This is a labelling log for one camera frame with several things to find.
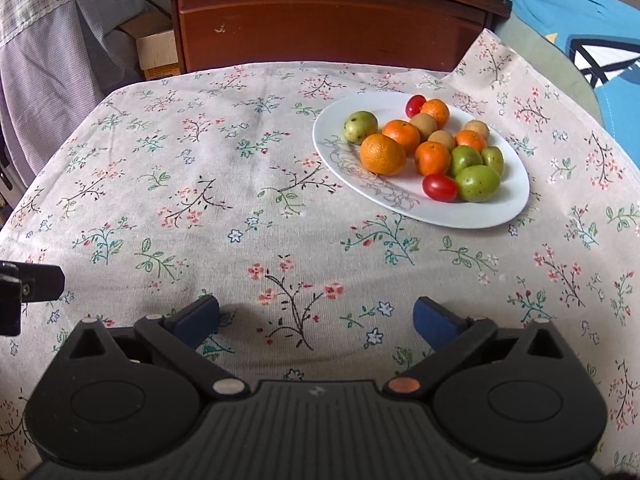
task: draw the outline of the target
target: red tomato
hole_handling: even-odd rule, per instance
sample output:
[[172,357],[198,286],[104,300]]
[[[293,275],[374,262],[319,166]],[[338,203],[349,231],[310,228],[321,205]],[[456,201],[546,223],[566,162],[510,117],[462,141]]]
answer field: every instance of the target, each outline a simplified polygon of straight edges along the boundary
[[406,116],[411,119],[414,115],[420,113],[420,108],[422,108],[422,105],[425,104],[425,102],[427,102],[427,99],[425,99],[424,96],[414,95],[407,102],[404,113],[406,113]]
[[458,196],[458,184],[446,175],[430,174],[422,181],[425,195],[438,202],[453,202]]

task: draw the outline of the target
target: green tomato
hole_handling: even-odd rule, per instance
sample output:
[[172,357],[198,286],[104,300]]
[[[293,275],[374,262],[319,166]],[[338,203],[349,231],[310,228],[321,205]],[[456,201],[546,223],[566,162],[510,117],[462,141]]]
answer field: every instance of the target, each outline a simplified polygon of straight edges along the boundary
[[344,121],[342,135],[347,142],[362,144],[370,135],[378,132],[378,120],[371,112],[355,112]]
[[488,166],[469,166],[456,177],[458,196],[467,202],[486,202],[500,187],[500,175]]
[[471,146],[457,146],[451,152],[451,174],[456,177],[465,168],[480,166],[482,156]]
[[504,173],[504,157],[502,156],[500,148],[497,146],[490,146],[482,150],[481,155],[484,165],[495,170],[495,173],[502,176]]

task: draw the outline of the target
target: tablecloth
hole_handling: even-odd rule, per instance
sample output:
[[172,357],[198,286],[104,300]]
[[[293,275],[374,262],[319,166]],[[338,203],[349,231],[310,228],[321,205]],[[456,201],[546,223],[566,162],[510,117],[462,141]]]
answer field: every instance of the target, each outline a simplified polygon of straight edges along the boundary
[[[341,97],[421,92],[492,124],[529,172],[513,221],[454,230],[341,184],[312,125]],[[37,462],[26,399],[79,319],[127,326],[210,292],[222,326],[199,349],[251,385],[375,379],[427,356],[428,295],[500,326],[551,319],[609,409],[594,462],[640,461],[638,169],[584,111],[484,31],[444,79],[321,62],[250,64],[109,95],[37,176],[0,257],[62,266],[59,300],[0,340],[1,473]]]

